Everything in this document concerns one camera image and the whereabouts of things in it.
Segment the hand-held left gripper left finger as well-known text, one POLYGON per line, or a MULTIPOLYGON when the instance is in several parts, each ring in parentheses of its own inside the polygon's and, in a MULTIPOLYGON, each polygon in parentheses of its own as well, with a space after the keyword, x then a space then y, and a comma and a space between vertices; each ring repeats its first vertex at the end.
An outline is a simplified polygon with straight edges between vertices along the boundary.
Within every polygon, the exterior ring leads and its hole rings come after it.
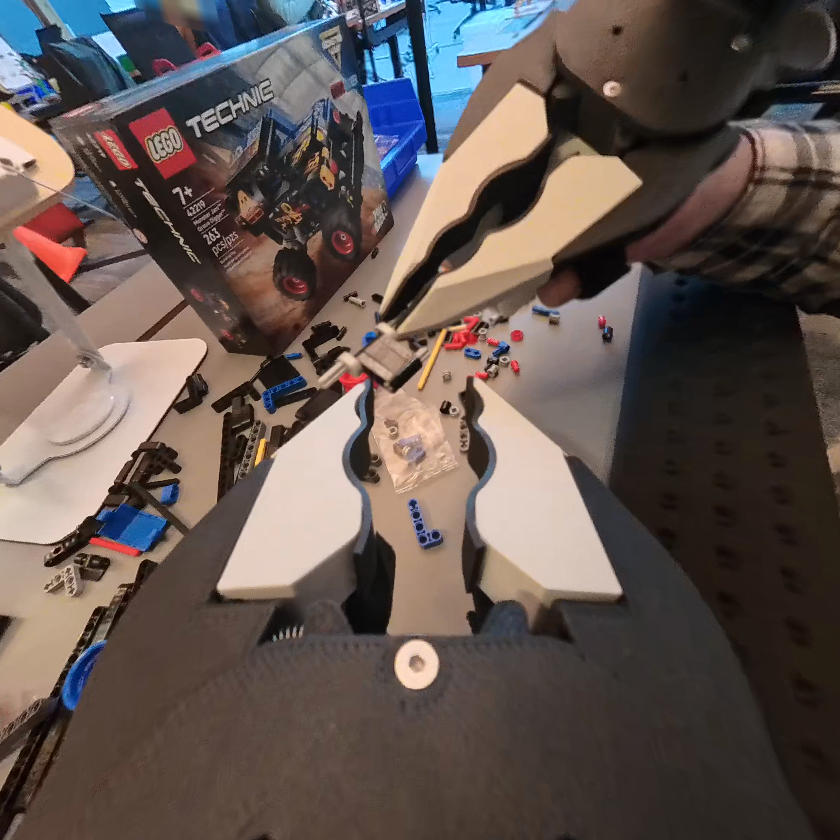
POLYGON ((216 592, 227 601, 330 601, 358 634, 392 615, 396 554, 373 522, 374 387, 357 384, 277 450, 216 592))

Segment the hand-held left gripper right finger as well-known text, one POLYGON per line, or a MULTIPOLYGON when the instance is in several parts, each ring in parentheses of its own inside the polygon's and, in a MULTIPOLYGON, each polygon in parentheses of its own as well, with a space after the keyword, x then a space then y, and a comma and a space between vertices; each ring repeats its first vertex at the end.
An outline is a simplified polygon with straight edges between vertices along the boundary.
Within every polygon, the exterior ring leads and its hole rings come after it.
POLYGON ((558 602, 619 603, 623 588, 562 447, 475 376, 461 396, 476 476, 461 550, 471 629, 503 602, 519 604, 536 632, 558 602))

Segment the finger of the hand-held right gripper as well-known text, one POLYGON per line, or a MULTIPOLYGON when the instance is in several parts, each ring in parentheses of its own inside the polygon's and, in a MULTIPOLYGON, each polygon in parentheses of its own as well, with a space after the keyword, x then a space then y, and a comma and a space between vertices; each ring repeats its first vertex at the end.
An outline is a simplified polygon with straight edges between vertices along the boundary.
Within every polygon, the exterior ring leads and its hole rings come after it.
POLYGON ((552 274, 553 259, 625 201, 642 181, 615 156, 577 154, 546 179, 522 219, 490 232, 464 265, 433 280, 395 320, 396 333, 443 328, 492 306, 520 307, 552 274))
POLYGON ((449 145, 385 290, 385 321, 453 321, 479 306, 482 280, 439 268, 473 242, 502 203, 508 174, 529 166, 549 139, 545 95, 519 82, 458 147, 449 145))

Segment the person's right forearm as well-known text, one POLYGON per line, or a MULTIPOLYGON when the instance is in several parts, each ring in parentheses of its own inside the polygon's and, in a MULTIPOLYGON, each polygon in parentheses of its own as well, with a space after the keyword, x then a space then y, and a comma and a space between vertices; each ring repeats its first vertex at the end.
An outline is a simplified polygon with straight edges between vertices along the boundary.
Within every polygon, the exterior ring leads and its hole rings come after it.
POLYGON ((751 153, 734 204, 651 267, 839 316, 839 123, 736 123, 751 153))

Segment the grey desk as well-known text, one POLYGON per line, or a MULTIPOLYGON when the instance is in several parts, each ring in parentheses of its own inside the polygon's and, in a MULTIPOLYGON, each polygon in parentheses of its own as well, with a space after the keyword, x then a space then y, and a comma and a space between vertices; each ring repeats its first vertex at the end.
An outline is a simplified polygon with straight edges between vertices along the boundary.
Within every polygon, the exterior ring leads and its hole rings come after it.
MULTIPOLYGON (((318 305, 315 322, 344 326, 345 340, 356 349, 373 317, 342 302, 356 290, 371 305, 384 289, 428 187, 440 166, 439 154, 422 155, 392 204, 394 228, 378 256, 367 259, 337 297, 318 305)), ((567 454, 583 460, 600 479, 609 476, 621 408, 627 352, 634 325, 639 270, 600 297, 562 307, 560 325, 531 322, 518 356, 520 374, 501 372, 492 388, 567 454), (614 327, 604 343, 597 325, 604 316, 614 327)), ((180 453, 182 498, 176 515, 193 528, 216 503, 222 420, 210 402, 242 383, 259 358, 227 353, 209 329, 152 264, 140 269, 80 316, 99 346, 134 340, 200 339, 206 357, 200 371, 210 385, 205 403, 185 415, 168 413, 152 438, 180 453)), ((465 458, 460 466, 411 493, 431 522, 444 532, 444 545, 419 549, 410 534, 406 502, 384 474, 370 488, 374 525, 396 552, 392 635, 450 636, 468 633, 472 609, 460 570, 460 545, 466 494, 474 474, 465 458)), ((12 622, 2 637, 2 723, 54 688, 91 614, 108 608, 121 585, 134 581, 141 559, 110 553, 110 569, 82 594, 46 594, 52 571, 43 565, 46 546, 2 542, 2 615, 12 622)))

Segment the person's right hand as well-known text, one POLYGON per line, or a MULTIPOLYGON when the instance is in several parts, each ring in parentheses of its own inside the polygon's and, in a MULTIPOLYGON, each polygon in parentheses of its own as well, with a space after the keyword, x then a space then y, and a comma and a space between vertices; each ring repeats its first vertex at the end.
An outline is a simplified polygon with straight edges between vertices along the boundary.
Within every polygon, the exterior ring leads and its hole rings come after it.
POLYGON ((657 264, 687 250, 738 204, 749 186, 753 163, 753 146, 740 129, 730 155, 694 192, 661 225, 625 247, 623 270, 617 277, 624 277, 635 264, 657 264))

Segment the blue storage bin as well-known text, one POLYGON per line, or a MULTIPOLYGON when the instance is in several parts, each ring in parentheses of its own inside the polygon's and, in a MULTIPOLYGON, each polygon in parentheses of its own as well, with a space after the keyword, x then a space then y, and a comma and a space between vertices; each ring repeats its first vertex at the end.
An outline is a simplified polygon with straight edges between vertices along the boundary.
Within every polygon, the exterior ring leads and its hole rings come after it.
POLYGON ((424 150, 424 114, 410 78, 372 82, 363 86, 374 141, 381 159, 387 195, 393 199, 424 150))

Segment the pile of black beams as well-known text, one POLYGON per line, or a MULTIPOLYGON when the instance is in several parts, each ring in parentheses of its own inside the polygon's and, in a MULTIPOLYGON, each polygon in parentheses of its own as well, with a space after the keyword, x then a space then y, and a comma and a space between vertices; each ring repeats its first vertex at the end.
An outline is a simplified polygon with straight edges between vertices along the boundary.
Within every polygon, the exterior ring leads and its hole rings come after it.
POLYGON ((215 768, 201 738, 232 731, 258 677, 249 660, 270 631, 300 609, 286 602, 227 601, 216 592, 270 462, 232 485, 238 441, 252 432, 220 414, 217 487, 227 499, 208 512, 161 561, 141 559, 134 581, 98 607, 52 691, 21 726, 23 744, 2 784, 2 838, 27 813, 22 838, 144 837, 140 820, 165 808, 166 789, 196 774, 209 802, 215 768), (82 651, 107 640, 75 711, 60 691, 82 651))

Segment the wooden edged table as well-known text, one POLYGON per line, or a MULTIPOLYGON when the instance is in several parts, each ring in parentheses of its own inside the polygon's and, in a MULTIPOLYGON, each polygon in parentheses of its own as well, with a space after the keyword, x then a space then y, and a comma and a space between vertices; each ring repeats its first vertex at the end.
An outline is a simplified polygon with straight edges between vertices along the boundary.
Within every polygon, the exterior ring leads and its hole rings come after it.
POLYGON ((514 2, 478 12, 460 29, 456 66, 485 69, 503 51, 538 28, 551 12, 566 12, 574 1, 514 2))

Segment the blue L-shaped beam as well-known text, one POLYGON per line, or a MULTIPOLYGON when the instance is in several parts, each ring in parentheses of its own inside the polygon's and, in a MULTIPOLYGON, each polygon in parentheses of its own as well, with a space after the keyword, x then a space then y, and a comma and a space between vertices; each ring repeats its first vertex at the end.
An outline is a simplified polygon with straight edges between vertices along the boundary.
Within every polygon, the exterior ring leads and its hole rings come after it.
POLYGON ((422 550, 430 550, 442 545, 445 541, 443 533, 427 525, 423 511, 416 498, 409 498, 407 508, 418 546, 422 550))

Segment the pile of small connector pins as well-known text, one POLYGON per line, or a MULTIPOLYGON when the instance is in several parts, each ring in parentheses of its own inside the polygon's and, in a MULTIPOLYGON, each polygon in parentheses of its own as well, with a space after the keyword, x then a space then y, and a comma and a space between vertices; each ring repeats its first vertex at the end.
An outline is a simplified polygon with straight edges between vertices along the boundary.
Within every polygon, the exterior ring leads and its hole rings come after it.
POLYGON ((469 364, 476 364, 476 377, 494 379, 500 371, 518 374, 518 356, 523 350, 531 322, 551 327, 560 325, 560 310, 536 303, 513 316, 503 316, 486 309, 479 314, 464 316, 455 329, 446 332, 443 349, 459 354, 469 364))

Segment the clear bag of small parts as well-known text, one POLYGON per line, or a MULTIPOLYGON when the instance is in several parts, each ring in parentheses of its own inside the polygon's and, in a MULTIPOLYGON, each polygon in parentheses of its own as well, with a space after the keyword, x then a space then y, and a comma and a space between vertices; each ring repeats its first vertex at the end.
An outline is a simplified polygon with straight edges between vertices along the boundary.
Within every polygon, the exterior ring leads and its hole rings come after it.
POLYGON ((443 419, 404 391, 374 390, 371 436, 393 489, 406 494, 458 466, 443 419))

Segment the blue angled panel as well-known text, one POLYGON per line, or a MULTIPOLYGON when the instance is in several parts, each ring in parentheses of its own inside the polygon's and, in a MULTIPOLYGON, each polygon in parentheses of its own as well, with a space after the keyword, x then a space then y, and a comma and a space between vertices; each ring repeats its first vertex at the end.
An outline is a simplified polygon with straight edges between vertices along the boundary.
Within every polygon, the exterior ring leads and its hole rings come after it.
POLYGON ((99 539, 140 553, 153 548, 170 525, 165 518, 124 503, 100 511, 96 520, 99 522, 99 539))

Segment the long yellow axle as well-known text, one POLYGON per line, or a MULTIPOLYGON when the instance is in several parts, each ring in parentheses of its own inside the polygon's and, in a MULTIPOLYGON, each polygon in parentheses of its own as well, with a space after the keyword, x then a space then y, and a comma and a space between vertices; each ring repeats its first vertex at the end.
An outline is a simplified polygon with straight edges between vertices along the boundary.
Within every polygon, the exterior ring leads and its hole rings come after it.
POLYGON ((434 365, 437 361, 437 358, 438 358, 441 350, 443 349, 444 344, 446 343, 447 335, 448 335, 448 329, 446 329, 446 328, 441 329, 440 333, 438 334, 438 336, 435 340, 434 346, 433 346, 430 354, 428 355, 427 361, 426 361, 425 366, 423 368, 423 372, 421 373, 421 376, 420 376, 420 378, 417 382, 417 385, 416 385, 416 388, 419 392, 424 390, 424 388, 425 388, 425 386, 426 386, 426 384, 427 384, 427 382, 430 378, 430 375, 431 375, 432 370, 434 368, 434 365))

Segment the black perforated board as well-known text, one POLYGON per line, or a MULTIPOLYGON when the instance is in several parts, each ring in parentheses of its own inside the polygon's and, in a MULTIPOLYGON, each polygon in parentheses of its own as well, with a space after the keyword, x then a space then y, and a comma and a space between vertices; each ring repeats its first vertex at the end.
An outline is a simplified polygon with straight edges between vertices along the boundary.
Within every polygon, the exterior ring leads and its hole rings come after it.
POLYGON ((611 488, 715 613, 796 798, 838 838, 838 510, 796 310, 640 282, 611 488))

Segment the toy truck set box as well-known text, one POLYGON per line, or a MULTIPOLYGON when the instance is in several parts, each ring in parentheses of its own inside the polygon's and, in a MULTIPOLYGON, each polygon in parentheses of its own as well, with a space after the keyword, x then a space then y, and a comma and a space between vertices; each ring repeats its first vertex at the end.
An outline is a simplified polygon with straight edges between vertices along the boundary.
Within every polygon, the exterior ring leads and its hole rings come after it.
POLYGON ((300 24, 51 123, 227 352, 284 350, 393 227, 353 42, 300 24))

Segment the blue wheel rim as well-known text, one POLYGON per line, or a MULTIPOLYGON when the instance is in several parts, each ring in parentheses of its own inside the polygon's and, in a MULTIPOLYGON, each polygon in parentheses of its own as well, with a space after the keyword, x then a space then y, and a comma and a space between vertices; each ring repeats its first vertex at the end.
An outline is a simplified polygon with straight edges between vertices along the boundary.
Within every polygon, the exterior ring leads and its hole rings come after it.
POLYGON ((96 665, 106 644, 107 640, 102 639, 89 645, 71 665, 60 691, 61 704, 66 710, 75 711, 77 708, 85 685, 89 681, 92 669, 96 665))

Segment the orange traffic cone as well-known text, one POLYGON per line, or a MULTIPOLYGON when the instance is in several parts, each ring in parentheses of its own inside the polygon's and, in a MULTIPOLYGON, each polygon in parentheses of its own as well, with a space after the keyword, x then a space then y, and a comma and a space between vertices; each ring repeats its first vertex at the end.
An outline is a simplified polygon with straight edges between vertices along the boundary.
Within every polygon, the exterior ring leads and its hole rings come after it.
POLYGON ((83 247, 64 246, 25 226, 13 230, 16 240, 64 282, 70 282, 88 251, 83 247))

